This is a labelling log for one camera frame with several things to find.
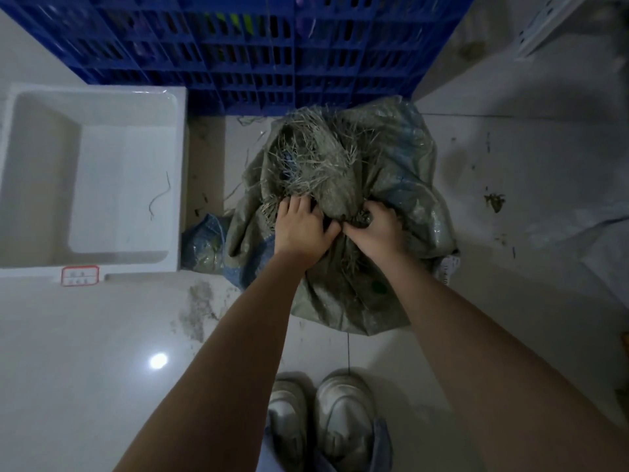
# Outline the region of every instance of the blue plastic crate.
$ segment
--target blue plastic crate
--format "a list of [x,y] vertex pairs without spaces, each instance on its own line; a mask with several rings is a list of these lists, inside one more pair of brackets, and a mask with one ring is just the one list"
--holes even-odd
[[0,0],[90,84],[186,86],[195,114],[409,96],[473,0]]

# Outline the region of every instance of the white plastic tray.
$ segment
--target white plastic tray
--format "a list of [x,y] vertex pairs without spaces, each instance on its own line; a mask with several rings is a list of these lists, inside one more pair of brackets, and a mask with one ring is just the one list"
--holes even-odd
[[177,270],[185,103],[177,87],[13,85],[0,142],[0,277],[93,285]]

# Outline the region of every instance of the forearm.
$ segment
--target forearm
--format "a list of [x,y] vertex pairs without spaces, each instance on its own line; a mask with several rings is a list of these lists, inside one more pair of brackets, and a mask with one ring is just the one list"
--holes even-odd
[[490,468],[629,469],[625,437],[535,353],[408,256],[381,268]]
[[269,261],[146,422],[117,471],[256,468],[304,271],[291,255]]

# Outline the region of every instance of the shoe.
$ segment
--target shoe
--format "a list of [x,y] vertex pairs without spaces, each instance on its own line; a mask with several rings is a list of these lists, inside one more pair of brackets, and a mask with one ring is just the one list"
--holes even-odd
[[269,418],[277,458],[286,472],[301,472],[306,460],[308,407],[297,384],[291,381],[273,384]]
[[338,472],[363,472],[373,450],[375,401],[357,376],[324,381],[314,400],[317,447]]

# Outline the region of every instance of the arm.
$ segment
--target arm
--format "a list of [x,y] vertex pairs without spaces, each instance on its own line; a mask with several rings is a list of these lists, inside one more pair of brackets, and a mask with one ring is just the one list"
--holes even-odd
[[386,275],[452,407],[491,470],[627,471],[629,442],[533,351],[404,253],[401,227],[343,231]]
[[306,269],[341,228],[323,231],[310,198],[283,200],[275,255],[227,311],[115,468],[253,471],[291,303]]

